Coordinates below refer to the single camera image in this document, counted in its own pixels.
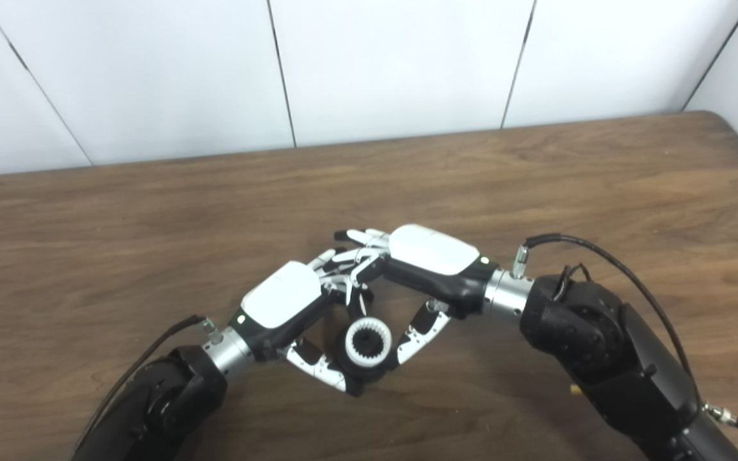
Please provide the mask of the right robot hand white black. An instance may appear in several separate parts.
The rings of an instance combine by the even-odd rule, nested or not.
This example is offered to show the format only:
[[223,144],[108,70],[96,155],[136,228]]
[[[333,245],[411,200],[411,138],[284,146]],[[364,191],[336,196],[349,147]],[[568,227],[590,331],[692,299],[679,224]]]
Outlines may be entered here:
[[388,370],[412,359],[450,320],[481,314],[486,287],[500,269],[475,246],[416,224],[392,233],[339,230],[333,237],[357,245],[336,259],[339,264],[356,263],[352,280],[367,283],[382,275],[428,296],[386,359]]

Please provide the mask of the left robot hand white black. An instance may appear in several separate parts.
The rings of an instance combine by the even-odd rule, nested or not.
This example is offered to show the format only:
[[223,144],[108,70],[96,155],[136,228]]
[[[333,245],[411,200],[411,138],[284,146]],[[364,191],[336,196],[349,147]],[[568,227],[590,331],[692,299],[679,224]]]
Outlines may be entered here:
[[354,265],[330,266],[343,253],[332,248],[310,263],[289,261],[243,297],[240,308],[214,345],[213,361],[223,373],[242,364],[284,360],[325,385],[358,397],[363,385],[304,339],[331,307],[345,306],[360,314],[373,300],[367,285],[355,285]]

